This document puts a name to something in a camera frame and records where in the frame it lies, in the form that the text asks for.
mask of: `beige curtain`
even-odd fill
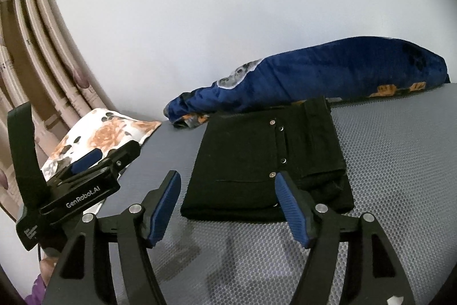
[[[21,196],[7,113],[31,102],[37,157],[43,164],[82,116],[106,106],[63,37],[50,0],[0,0],[0,70],[0,204],[15,218]]]

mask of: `blue plush fabric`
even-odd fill
[[[446,63],[437,54],[401,39],[361,36],[249,62],[211,87],[182,93],[164,114],[177,123],[196,113],[243,112],[321,95],[389,96],[433,88],[446,79]]]

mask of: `mattress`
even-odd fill
[[[355,198],[352,216],[376,215],[426,305],[457,262],[457,84],[406,97],[336,104],[332,117]],[[99,217],[118,214],[157,188],[168,170],[182,190],[164,239],[149,250],[168,305],[289,304],[308,250],[286,223],[191,221],[179,213],[205,126],[164,123],[143,145]],[[338,304],[347,244],[329,304]],[[119,304],[128,304],[115,244],[110,245]]]

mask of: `black pants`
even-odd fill
[[[181,214],[211,221],[285,221],[275,174],[286,170],[316,203],[353,209],[346,162],[322,98],[300,105],[211,117]]]

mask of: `gray mesh surface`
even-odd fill
[[[418,305],[457,261],[457,85],[332,110],[359,216],[376,215],[408,275]],[[190,221],[179,208],[205,127],[164,123],[121,178],[100,216],[141,202],[170,169],[183,188],[164,239],[149,250],[169,305],[289,304],[308,252],[287,224]],[[120,304],[128,304],[116,245],[110,248]],[[347,244],[340,244],[329,304],[338,304]]]

